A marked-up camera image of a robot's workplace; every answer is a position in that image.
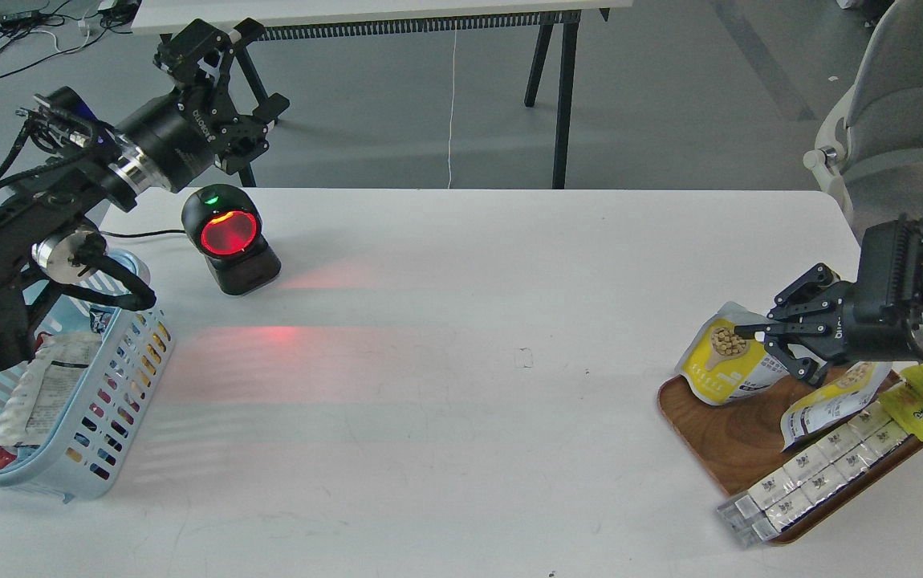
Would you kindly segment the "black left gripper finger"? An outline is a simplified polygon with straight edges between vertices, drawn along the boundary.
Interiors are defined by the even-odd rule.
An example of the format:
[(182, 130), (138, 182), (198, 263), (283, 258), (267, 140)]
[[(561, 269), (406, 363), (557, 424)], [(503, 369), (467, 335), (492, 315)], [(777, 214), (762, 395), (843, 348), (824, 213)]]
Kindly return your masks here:
[(250, 114), (233, 111), (217, 121), (217, 167), (228, 175), (248, 169), (270, 147), (268, 132), (289, 107), (289, 99), (272, 94)]
[(260, 77), (246, 47), (266, 33), (262, 23), (246, 18), (224, 31), (194, 19), (181, 32), (164, 35), (154, 55), (154, 66), (172, 78), (179, 89), (208, 87), (215, 94), (228, 94), (230, 67), (241, 66), (254, 96), (266, 96)]

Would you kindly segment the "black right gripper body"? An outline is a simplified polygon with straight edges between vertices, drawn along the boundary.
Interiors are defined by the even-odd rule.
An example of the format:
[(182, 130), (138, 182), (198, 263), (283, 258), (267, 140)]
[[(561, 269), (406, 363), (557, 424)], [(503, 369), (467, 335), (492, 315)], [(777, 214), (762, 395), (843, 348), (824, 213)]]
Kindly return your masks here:
[(923, 351), (906, 325), (906, 319), (893, 314), (888, 321), (861, 320), (857, 318), (850, 296), (849, 289), (829, 289), (826, 297), (831, 301), (831, 310), (795, 318), (767, 318), (767, 323), (826, 324), (829, 329), (826, 336), (803, 337), (803, 343), (825, 359), (828, 370), (861, 361), (923, 360)]

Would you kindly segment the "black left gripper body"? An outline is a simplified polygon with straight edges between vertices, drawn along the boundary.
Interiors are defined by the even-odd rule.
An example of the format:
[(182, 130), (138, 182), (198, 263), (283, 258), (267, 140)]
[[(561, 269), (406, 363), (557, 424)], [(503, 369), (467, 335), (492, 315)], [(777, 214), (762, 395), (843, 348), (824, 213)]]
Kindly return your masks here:
[[(208, 87), (174, 88), (122, 120), (116, 132), (143, 158), (153, 184), (178, 193), (207, 169), (219, 169), (217, 122), (233, 111), (251, 113), (235, 109), (230, 94), (215, 94)], [(242, 185), (256, 186), (251, 165), (237, 175)]]

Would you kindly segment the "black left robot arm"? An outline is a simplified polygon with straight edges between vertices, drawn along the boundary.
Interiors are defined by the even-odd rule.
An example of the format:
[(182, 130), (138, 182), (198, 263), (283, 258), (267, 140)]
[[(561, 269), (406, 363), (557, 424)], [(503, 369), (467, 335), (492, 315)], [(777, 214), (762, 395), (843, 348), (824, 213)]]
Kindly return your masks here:
[(179, 193), (207, 169), (237, 174), (267, 150), (285, 96), (235, 109), (234, 59), (266, 33), (246, 18), (224, 31), (195, 19), (158, 45), (154, 63), (174, 88), (117, 125), (71, 88), (37, 96), (0, 165), (0, 371), (35, 357), (35, 333), (62, 295), (143, 311), (156, 296), (107, 256), (90, 211), (134, 209), (151, 187)]

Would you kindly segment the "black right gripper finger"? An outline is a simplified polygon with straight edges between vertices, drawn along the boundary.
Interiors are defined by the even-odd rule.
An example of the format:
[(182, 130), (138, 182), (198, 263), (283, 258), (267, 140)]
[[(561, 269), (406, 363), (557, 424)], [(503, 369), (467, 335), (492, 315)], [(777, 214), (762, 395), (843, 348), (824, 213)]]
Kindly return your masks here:
[(769, 318), (795, 318), (831, 310), (826, 291), (842, 281), (825, 263), (817, 263), (774, 297)]
[(818, 388), (825, 383), (828, 366), (824, 358), (819, 357), (809, 345), (803, 343), (803, 337), (826, 336), (828, 330), (828, 326), (822, 323), (777, 321), (734, 325), (736, 336), (755, 338), (762, 334), (760, 341), (767, 354), (773, 356), (787, 370), (789, 376), (810, 385), (811, 388)]

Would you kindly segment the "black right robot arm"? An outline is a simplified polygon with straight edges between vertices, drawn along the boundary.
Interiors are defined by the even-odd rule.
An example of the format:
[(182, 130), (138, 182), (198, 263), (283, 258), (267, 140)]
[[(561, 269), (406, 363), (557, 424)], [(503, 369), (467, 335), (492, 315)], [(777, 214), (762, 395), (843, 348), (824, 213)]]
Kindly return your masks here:
[(762, 334), (767, 354), (813, 387), (832, 367), (923, 362), (923, 219), (870, 226), (854, 281), (817, 263), (775, 296), (764, 320), (734, 333)]

